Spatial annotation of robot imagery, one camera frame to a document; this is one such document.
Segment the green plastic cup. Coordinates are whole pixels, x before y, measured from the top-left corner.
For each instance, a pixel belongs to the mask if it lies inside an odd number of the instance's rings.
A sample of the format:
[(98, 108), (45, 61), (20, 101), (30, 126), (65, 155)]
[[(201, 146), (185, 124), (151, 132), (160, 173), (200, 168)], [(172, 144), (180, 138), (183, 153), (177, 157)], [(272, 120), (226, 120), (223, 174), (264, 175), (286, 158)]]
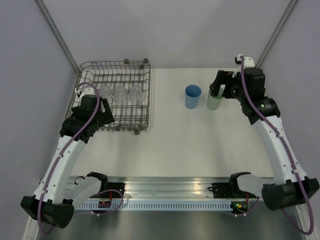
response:
[(208, 92), (207, 96), (207, 108), (211, 111), (215, 111), (218, 109), (219, 105), (221, 104), (223, 100), (223, 88), (219, 89), (218, 95), (213, 96), (213, 93), (211, 90)]

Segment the blue plastic cup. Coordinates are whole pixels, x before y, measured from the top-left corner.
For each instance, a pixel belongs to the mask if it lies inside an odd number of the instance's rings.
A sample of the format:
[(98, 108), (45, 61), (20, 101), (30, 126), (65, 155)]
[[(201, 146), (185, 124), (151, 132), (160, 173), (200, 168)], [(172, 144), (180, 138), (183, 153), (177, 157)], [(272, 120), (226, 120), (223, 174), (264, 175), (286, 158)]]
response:
[(185, 90), (185, 107), (187, 109), (194, 109), (196, 108), (200, 96), (202, 94), (202, 90), (198, 85), (191, 84), (188, 85)]

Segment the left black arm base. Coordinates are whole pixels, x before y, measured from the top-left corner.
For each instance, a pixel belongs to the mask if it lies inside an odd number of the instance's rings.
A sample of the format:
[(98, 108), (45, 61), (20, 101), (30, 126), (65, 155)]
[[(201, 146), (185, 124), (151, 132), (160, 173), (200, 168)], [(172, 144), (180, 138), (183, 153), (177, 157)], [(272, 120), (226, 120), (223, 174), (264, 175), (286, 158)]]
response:
[(91, 196), (91, 198), (103, 198), (103, 199), (121, 199), (125, 193), (124, 182), (109, 182), (106, 186), (103, 186), (97, 194)]

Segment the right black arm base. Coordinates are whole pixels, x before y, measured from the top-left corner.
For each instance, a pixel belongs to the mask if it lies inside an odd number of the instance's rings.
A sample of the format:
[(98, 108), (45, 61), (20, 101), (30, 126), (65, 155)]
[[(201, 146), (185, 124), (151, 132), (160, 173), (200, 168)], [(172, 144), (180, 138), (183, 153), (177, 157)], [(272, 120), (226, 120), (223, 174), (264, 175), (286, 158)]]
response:
[(213, 196), (215, 199), (235, 199), (228, 182), (214, 182), (211, 184)]

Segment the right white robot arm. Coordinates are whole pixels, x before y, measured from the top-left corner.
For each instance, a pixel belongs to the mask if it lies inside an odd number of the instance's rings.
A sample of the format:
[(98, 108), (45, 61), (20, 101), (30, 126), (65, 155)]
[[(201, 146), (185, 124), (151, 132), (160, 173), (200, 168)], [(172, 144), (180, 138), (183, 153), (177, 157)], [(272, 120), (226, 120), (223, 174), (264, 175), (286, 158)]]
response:
[(243, 114), (256, 130), (273, 172), (268, 181), (250, 172), (230, 176), (228, 192), (235, 198), (248, 192), (261, 197), (268, 209), (274, 211), (306, 203), (319, 189), (316, 178), (309, 178), (302, 169), (284, 132), (280, 110), (276, 102), (265, 95), (266, 76), (256, 67), (244, 69), (244, 78), (233, 71), (219, 70), (209, 86), (214, 97), (236, 99)]

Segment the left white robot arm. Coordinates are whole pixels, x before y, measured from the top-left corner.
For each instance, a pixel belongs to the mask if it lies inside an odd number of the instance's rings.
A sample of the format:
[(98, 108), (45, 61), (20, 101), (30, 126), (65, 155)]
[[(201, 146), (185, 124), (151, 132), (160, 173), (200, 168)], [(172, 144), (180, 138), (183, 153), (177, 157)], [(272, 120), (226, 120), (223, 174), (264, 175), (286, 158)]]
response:
[(84, 180), (67, 190), (76, 161), (89, 139), (104, 125), (114, 122), (108, 100), (94, 94), (81, 97), (80, 105), (71, 109), (63, 123), (58, 145), (44, 178), (31, 196), (24, 196), (20, 206), (39, 223), (65, 228), (75, 209), (88, 198), (104, 198), (109, 193), (108, 177), (88, 173)]

